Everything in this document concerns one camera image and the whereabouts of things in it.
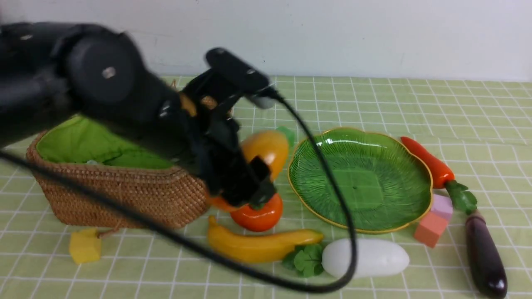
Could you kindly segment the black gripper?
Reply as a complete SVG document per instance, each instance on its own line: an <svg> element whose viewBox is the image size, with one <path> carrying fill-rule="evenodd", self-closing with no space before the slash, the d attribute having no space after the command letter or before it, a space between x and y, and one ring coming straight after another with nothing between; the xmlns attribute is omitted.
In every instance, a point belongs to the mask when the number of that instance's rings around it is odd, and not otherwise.
<svg viewBox="0 0 532 299"><path fill-rule="evenodd" d="M230 110L243 96L209 69L166 102L166 121L179 137L175 164L204 182L221 208L262 206L277 191L264 161L247 161L241 149L241 127Z"/></svg>

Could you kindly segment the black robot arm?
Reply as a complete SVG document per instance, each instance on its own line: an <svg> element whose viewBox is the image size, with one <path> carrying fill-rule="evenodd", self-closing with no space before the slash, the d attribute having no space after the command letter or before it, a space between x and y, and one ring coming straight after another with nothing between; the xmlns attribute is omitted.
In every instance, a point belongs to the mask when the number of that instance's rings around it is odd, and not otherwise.
<svg viewBox="0 0 532 299"><path fill-rule="evenodd" d="M268 78L222 47L209 69L181 92L145 66L135 42L95 23L1 26L1 146L56 127L74 114L171 161L231 206L262 204L275 193L265 162L247 161L237 121L241 98L261 108Z"/></svg>

